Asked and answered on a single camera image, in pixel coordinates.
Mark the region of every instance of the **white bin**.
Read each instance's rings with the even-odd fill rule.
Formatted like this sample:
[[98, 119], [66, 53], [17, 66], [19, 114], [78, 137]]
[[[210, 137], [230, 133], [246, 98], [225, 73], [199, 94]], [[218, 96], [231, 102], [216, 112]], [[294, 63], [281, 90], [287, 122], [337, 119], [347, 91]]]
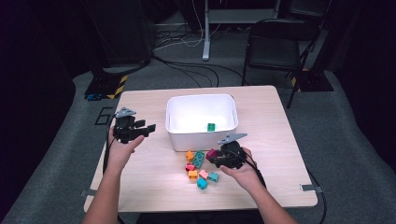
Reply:
[[[215, 131], [207, 130], [208, 123]], [[166, 131], [175, 151], [219, 148], [218, 141], [235, 133], [238, 117], [229, 94], [200, 94], [173, 97], [166, 107]]]

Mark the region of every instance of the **chair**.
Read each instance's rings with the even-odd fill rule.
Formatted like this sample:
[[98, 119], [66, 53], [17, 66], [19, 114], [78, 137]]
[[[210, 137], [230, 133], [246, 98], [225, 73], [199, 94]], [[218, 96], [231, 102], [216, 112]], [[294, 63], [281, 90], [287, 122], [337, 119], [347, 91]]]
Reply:
[[[319, 34], [318, 26], [311, 21], [269, 19], [253, 24], [247, 39], [242, 86], [247, 67], [289, 72], [296, 80], [287, 105], [290, 108], [294, 93], [299, 90], [300, 73]], [[302, 54], [300, 41], [307, 42]]]
[[312, 21], [321, 30], [331, 4], [332, 0], [281, 0], [279, 17]]

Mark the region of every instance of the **cable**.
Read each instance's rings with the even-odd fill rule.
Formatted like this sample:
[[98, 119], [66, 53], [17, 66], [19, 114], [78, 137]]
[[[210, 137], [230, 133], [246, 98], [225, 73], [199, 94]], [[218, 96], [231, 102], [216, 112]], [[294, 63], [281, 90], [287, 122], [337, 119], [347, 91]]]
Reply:
[[171, 46], [171, 45], [168, 44], [168, 43], [170, 43], [170, 42], [172, 42], [172, 41], [180, 40], [180, 39], [182, 39], [182, 38], [188, 39], [188, 38], [192, 37], [192, 32], [187, 31], [187, 29], [186, 29], [186, 31], [184, 32], [184, 34], [182, 34], [182, 35], [171, 36], [171, 33], [181, 33], [181, 32], [178, 30], [179, 28], [177, 28], [175, 31], [160, 31], [160, 32], [157, 34], [157, 39], [158, 39], [158, 40], [157, 40], [157, 42], [154, 44], [155, 48], [156, 48], [156, 49], [161, 49], [161, 48], [164, 48], [164, 47], [168, 47], [168, 46]]
[[190, 78], [192, 78], [192, 79], [195, 81], [195, 83], [197, 83], [197, 85], [198, 85], [200, 88], [201, 88], [201, 86], [199, 85], [199, 83], [198, 83], [192, 76], [190, 76], [189, 74], [187, 74], [187, 72], [191, 72], [191, 73], [198, 74], [198, 75], [200, 75], [200, 76], [206, 77], [206, 78], [209, 80], [209, 82], [210, 82], [210, 87], [212, 87], [212, 81], [210, 80], [209, 77], [207, 77], [207, 76], [205, 76], [205, 75], [203, 75], [203, 74], [201, 74], [201, 73], [191, 71], [191, 70], [185, 70], [185, 69], [181, 69], [181, 68], [176, 68], [176, 67], [174, 67], [173, 65], [186, 66], [186, 67], [198, 67], [198, 68], [204, 68], [204, 69], [206, 69], [206, 70], [209, 70], [209, 71], [211, 71], [211, 72], [216, 76], [216, 78], [217, 78], [217, 85], [216, 85], [216, 87], [219, 86], [219, 75], [216, 73], [216, 71], [214, 71], [214, 70], [211, 69], [211, 68], [204, 67], [204, 66], [201, 66], [201, 65], [194, 65], [194, 64], [185, 65], [185, 64], [182, 64], [182, 63], [168, 62], [168, 61], [163, 60], [162, 58], [160, 58], [160, 57], [158, 57], [158, 56], [156, 56], [156, 55], [153, 55], [152, 58], [155, 59], [155, 60], [157, 60], [157, 61], [159, 61], [159, 62], [161, 62], [161, 63], [166, 64], [167, 66], [169, 66], [169, 67], [171, 67], [171, 68], [174, 68], [174, 69], [177, 69], [177, 70], [183, 72], [185, 75], [187, 75], [187, 76], [189, 76]]
[[[312, 177], [312, 179], [315, 181], [315, 183], [317, 184], [317, 186], [318, 186], [319, 188], [321, 188], [319, 182], [318, 182], [317, 179], [314, 177], [314, 175], [312, 175], [312, 173], [309, 171], [308, 168], [306, 168], [306, 171], [308, 171], [309, 175], [310, 175], [310, 176]], [[323, 190], [321, 191], [320, 194], [321, 194], [322, 199], [323, 199], [323, 215], [322, 215], [322, 218], [321, 218], [321, 220], [320, 220], [319, 223], [322, 224], [322, 223], [324, 222], [324, 219], [326, 218], [326, 214], [327, 214], [327, 202], [326, 202], [326, 197], [324, 196]]]
[[[228, 5], [228, 0], [225, 1], [224, 9], [227, 9], [227, 5]], [[209, 37], [212, 37], [212, 35], [215, 34], [215, 32], [219, 29], [220, 26], [221, 26], [221, 23], [219, 23], [218, 27], [216, 27], [215, 31], [213, 31], [213, 33], [211, 35], [209, 35]]]
[[184, 39], [181, 39], [181, 40], [182, 40], [182, 41], [184, 42], [184, 44], [186, 44], [188, 47], [193, 48], [193, 47], [197, 47], [197, 46], [202, 42], [202, 40], [204, 39], [204, 32], [203, 32], [203, 30], [202, 30], [202, 24], [201, 24], [201, 22], [200, 22], [200, 20], [199, 20], [197, 10], [195, 9], [194, 0], [191, 0], [191, 3], [192, 3], [192, 7], [194, 8], [195, 17], [196, 17], [197, 20], [198, 20], [199, 28], [200, 28], [200, 30], [201, 30], [201, 37], [200, 37], [198, 43], [196, 43], [195, 45], [188, 45], [188, 44], [187, 44], [188, 42], [184, 41]]
[[161, 60], [164, 61], [164, 62], [173, 63], [173, 64], [202, 65], [202, 66], [219, 67], [219, 68], [223, 68], [223, 69], [229, 70], [229, 71], [231, 71], [231, 72], [233, 72], [233, 73], [236, 73], [238, 76], [242, 77], [242, 75], [241, 75], [240, 73], [236, 72], [235, 70], [233, 70], [233, 69], [231, 69], [231, 68], [224, 67], [224, 66], [217, 65], [217, 64], [213, 64], [213, 63], [178, 63], [178, 62], [166, 61], [166, 60], [163, 60], [163, 59], [161, 59]]
[[166, 45], [166, 46], [163, 46], [163, 47], [154, 49], [154, 50], [163, 49], [163, 48], [166, 48], [166, 47], [169, 47], [169, 46], [173, 46], [173, 45], [186, 44], [186, 43], [193, 43], [193, 42], [198, 42], [198, 41], [201, 41], [201, 40], [192, 40], [192, 41], [186, 41], [186, 42], [184, 42], [184, 43], [181, 43], [181, 42], [180, 42], [180, 43], [169, 44], [169, 45]]
[[116, 139], [116, 137], [114, 137], [113, 141], [111, 141], [111, 144], [110, 144], [110, 145], [108, 144], [108, 138], [109, 138], [109, 136], [110, 136], [110, 134], [109, 134], [109, 132], [110, 132], [110, 125], [111, 125], [112, 120], [113, 120], [115, 117], [116, 117], [115, 114], [111, 115], [111, 116], [110, 116], [110, 119], [109, 119], [108, 122], [107, 122], [107, 126], [106, 126], [106, 149], [105, 149], [105, 157], [104, 157], [104, 160], [103, 160], [103, 174], [105, 173], [105, 170], [106, 170], [106, 168], [107, 168], [107, 161], [108, 161], [108, 155], [109, 155], [109, 153], [110, 153], [110, 147], [111, 147], [111, 145], [113, 144], [114, 140]]

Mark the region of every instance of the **wooden table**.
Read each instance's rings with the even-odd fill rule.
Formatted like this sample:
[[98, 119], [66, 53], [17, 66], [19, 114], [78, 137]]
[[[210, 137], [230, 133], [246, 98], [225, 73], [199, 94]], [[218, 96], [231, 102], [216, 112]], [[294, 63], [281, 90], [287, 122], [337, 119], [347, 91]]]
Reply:
[[[137, 112], [136, 119], [156, 124], [155, 133], [136, 149], [121, 176], [119, 212], [205, 211], [257, 208], [233, 178], [205, 160], [201, 169], [219, 174], [219, 182], [208, 182], [200, 189], [185, 171], [185, 152], [172, 149], [165, 129], [165, 112], [171, 97], [190, 94], [228, 93], [235, 100], [239, 119], [237, 133], [247, 133], [238, 140], [252, 151], [253, 159], [270, 193], [283, 207], [314, 206], [313, 191], [300, 190], [311, 184], [289, 121], [272, 86], [126, 91], [120, 97], [119, 111], [126, 106]], [[102, 179], [103, 154], [91, 189]], [[88, 196], [84, 210], [92, 202]]]

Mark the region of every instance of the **black cable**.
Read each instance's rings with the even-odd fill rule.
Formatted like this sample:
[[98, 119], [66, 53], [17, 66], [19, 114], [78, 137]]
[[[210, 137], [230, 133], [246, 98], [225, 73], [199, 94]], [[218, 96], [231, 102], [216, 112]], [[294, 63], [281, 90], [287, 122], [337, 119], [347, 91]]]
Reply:
[[209, 70], [209, 71], [211, 71], [215, 76], [216, 76], [216, 79], [217, 79], [217, 84], [216, 84], [216, 87], [218, 87], [219, 86], [219, 75], [215, 72], [215, 70], [213, 70], [213, 69], [210, 69], [210, 68], [207, 68], [207, 67], [204, 67], [204, 66], [198, 66], [198, 65], [182, 65], [182, 64], [176, 64], [176, 65], [178, 65], [178, 66], [184, 66], [184, 67], [198, 67], [198, 68], [204, 68], [204, 69], [207, 69], [207, 70]]
[[[116, 140], [116, 136], [113, 138], [113, 140], [111, 141], [111, 143], [108, 143], [108, 137], [109, 137], [109, 132], [110, 132], [110, 125], [112, 120], [116, 117], [115, 114], [111, 115], [110, 119], [107, 122], [107, 126], [106, 126], [106, 149], [105, 149], [105, 157], [103, 159], [103, 174], [105, 174], [105, 170], [107, 168], [107, 162], [108, 162], [108, 155], [110, 153], [110, 148], [111, 145], [113, 145], [113, 142]], [[120, 224], [125, 224], [125, 222], [122, 220], [122, 218], [120, 217], [119, 214], [117, 214], [117, 221]]]
[[153, 55], [153, 58], [154, 58], [154, 59], [158, 58], [158, 59], [160, 59], [160, 60], [162, 60], [162, 61], [164, 61], [164, 62], [166, 62], [166, 63], [173, 63], [173, 64], [202, 65], [202, 66], [219, 67], [219, 68], [223, 68], [223, 69], [229, 70], [229, 71], [231, 71], [231, 72], [233, 72], [233, 73], [236, 73], [238, 76], [242, 77], [242, 75], [241, 75], [240, 73], [236, 72], [235, 70], [233, 70], [233, 69], [231, 69], [231, 68], [224, 67], [224, 66], [217, 65], [217, 64], [213, 64], [213, 63], [179, 63], [179, 62], [166, 61], [166, 60], [161, 59], [160, 57], [158, 57], [158, 56], [156, 56], [156, 55]]
[[185, 65], [185, 64], [178, 64], [178, 63], [174, 63], [174, 62], [168, 62], [168, 61], [163, 60], [162, 58], [160, 58], [160, 57], [158, 57], [158, 56], [156, 56], [156, 55], [153, 55], [152, 58], [155, 59], [155, 60], [157, 60], [157, 61], [159, 61], [159, 62], [161, 62], [161, 63], [166, 64], [166, 65], [169, 66], [169, 67], [172, 67], [172, 68], [174, 68], [174, 69], [177, 69], [177, 70], [179, 70], [179, 71], [191, 72], [191, 73], [195, 73], [195, 74], [201, 75], [201, 76], [203, 76], [203, 77], [206, 77], [206, 78], [209, 80], [210, 85], [211, 85], [211, 87], [212, 87], [212, 81], [210, 80], [209, 77], [207, 77], [207, 76], [205, 76], [205, 75], [203, 75], [203, 74], [201, 74], [201, 73], [197, 73], [197, 72], [191, 71], [191, 70], [185, 70], [185, 69], [181, 69], [181, 68], [175, 68], [174, 66], [171, 66], [170, 64], [172, 64], [172, 65], [178, 65], [178, 66], [185, 66], [185, 67], [198, 67], [198, 68], [204, 68], [204, 69], [206, 69], [206, 70], [209, 70], [209, 71], [211, 71], [211, 72], [216, 76], [216, 78], [217, 78], [217, 85], [216, 85], [216, 87], [219, 86], [219, 75], [216, 73], [216, 71], [214, 71], [214, 70], [211, 69], [211, 68], [204, 67], [204, 66], [200, 66], [200, 65]]
[[201, 88], [201, 85], [198, 83], [198, 81], [195, 80], [195, 78], [193, 78], [192, 76], [190, 76], [186, 71], [184, 71], [184, 70], [182, 70], [182, 69], [175, 68], [175, 67], [173, 67], [173, 66], [171, 66], [171, 65], [169, 65], [169, 64], [167, 64], [167, 63], [165, 63], [165, 65], [169, 66], [170, 68], [176, 69], [176, 70], [178, 70], [178, 71], [184, 73], [186, 76], [190, 77], [190, 78], [198, 85], [199, 88]]
[[109, 153], [110, 153], [111, 144], [113, 144], [114, 139], [116, 139], [116, 138], [114, 138], [113, 141], [111, 142], [111, 144], [110, 144], [110, 145], [108, 144], [108, 137], [109, 137], [109, 132], [110, 132], [110, 125], [111, 125], [112, 120], [113, 120], [115, 117], [116, 117], [115, 114], [111, 115], [111, 116], [110, 116], [110, 119], [109, 119], [108, 122], [107, 122], [107, 126], [106, 126], [106, 149], [105, 149], [105, 156], [104, 156], [104, 160], [103, 160], [103, 174], [105, 173], [105, 170], [106, 170], [106, 168], [107, 168], [107, 161], [108, 161], [108, 155], [109, 155]]
[[205, 77], [205, 78], [209, 81], [210, 87], [213, 87], [212, 80], [210, 80], [210, 78], [207, 77], [207, 76], [205, 76], [204, 74], [201, 74], [201, 73], [195, 72], [195, 71], [191, 71], [191, 70], [187, 70], [187, 69], [176, 68], [176, 67], [174, 67], [173, 65], [169, 65], [169, 64], [166, 64], [166, 65], [171, 66], [171, 67], [173, 67], [173, 68], [175, 68], [175, 69], [177, 69], [177, 70], [180, 70], [180, 71], [191, 72], [191, 73], [200, 75], [200, 76], [202, 76], [202, 77]]
[[[319, 184], [319, 182], [317, 181], [317, 179], [314, 177], [314, 175], [312, 175], [312, 173], [309, 171], [309, 169], [308, 168], [306, 168], [306, 171], [308, 171], [308, 173], [309, 173], [309, 175], [312, 177], [312, 179], [315, 181], [315, 183], [317, 184], [317, 186], [319, 187], [319, 188], [321, 188], [321, 186], [320, 186], [320, 184]], [[322, 215], [322, 218], [321, 218], [321, 220], [320, 220], [320, 224], [322, 224], [323, 222], [324, 222], [324, 219], [326, 218], [326, 214], [327, 214], [327, 202], [326, 202], [326, 197], [324, 196], [324, 191], [323, 191], [323, 189], [321, 190], [321, 196], [322, 196], [322, 199], [323, 199], [323, 215]]]
[[192, 33], [189, 33], [189, 32], [186, 32], [183, 35], [174, 35], [174, 36], [171, 36], [171, 32], [176, 33], [178, 31], [160, 31], [160, 34], [162, 32], [167, 33], [167, 35], [164, 35], [161, 38], [157, 37], [157, 41], [154, 45], [155, 48], [160, 48], [160, 47], [166, 46], [167, 44], [171, 43], [172, 41], [180, 40], [184, 37], [186, 37], [186, 39], [192, 37]]

